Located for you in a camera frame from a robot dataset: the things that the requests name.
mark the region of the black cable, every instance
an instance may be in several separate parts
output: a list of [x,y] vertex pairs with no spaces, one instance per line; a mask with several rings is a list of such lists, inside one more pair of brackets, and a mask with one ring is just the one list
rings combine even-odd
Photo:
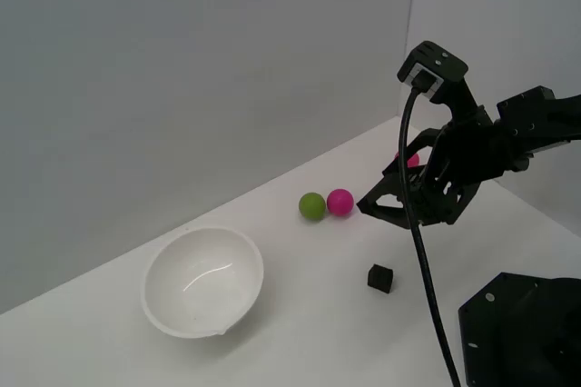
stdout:
[[402,201],[403,207],[406,210],[406,215],[408,216],[409,229],[411,230],[411,235],[414,239],[414,244],[416,245],[419,269],[421,270],[421,277],[424,281],[424,288],[426,289],[426,296],[428,298],[429,312],[432,316],[434,328],[436,329],[439,346],[442,350],[442,355],[444,356],[444,361],[446,362],[446,367],[448,368],[448,373],[450,375],[450,379],[452,380],[452,385],[454,387],[461,387],[460,379],[458,378],[458,372],[456,370],[456,366],[454,365],[454,359],[452,358],[452,352],[450,351],[448,339],[446,338],[446,332],[444,331],[444,325],[442,324],[442,318],[439,314],[438,300],[436,299],[436,291],[434,290],[432,275],[429,271],[426,248],[424,247],[424,242],[421,238],[421,232],[419,231],[418,218],[416,217],[410,199],[411,195],[407,165],[408,156],[406,155],[406,147],[408,145],[409,119],[411,118],[411,110],[413,109],[414,103],[416,102],[418,95],[420,95],[422,92],[422,89],[416,87],[415,83],[412,83],[412,85],[414,85],[414,87],[412,87],[408,101],[406,102],[406,106],[403,109],[403,114],[401,116],[401,127],[399,128],[398,165],[399,179],[401,181],[401,191],[403,196]]

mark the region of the gray wall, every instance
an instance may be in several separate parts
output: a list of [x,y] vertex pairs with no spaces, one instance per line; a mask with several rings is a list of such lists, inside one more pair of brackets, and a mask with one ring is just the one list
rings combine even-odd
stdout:
[[[581,94],[581,0],[413,0],[408,49],[424,39],[468,63],[468,84],[498,118],[496,103],[537,85],[557,98]],[[409,89],[404,89],[400,108]],[[412,123],[440,126],[445,108],[421,101]],[[581,144],[538,154],[528,171],[499,182],[581,235]]]
[[410,0],[0,0],[0,312],[397,113]]

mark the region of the white table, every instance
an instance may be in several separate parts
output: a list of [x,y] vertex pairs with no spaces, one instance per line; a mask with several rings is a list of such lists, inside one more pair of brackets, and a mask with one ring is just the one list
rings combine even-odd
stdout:
[[[409,233],[360,213],[316,224],[297,213],[308,191],[366,193],[396,152],[398,129],[392,119],[3,314],[0,385],[449,386]],[[139,282],[164,241],[207,223],[256,242],[264,286],[226,335],[174,339],[145,319]],[[424,236],[462,377],[457,309],[477,290],[502,271],[581,278],[581,240],[494,182],[455,225]],[[367,287],[374,263],[395,270],[393,293]]]

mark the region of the bowl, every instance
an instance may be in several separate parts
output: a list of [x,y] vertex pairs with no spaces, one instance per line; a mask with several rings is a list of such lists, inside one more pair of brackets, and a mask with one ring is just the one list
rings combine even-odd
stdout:
[[147,318],[174,337],[224,334],[258,297],[264,267],[254,242],[228,228],[192,230],[153,258],[142,283]]

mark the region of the magenta ball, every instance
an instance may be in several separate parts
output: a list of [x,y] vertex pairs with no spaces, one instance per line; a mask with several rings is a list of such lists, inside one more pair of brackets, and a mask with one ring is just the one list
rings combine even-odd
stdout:
[[409,159],[408,159],[408,167],[416,167],[419,166],[419,155],[417,154],[413,154]]
[[327,208],[331,214],[345,216],[353,210],[353,195],[345,189],[333,190],[327,196]]

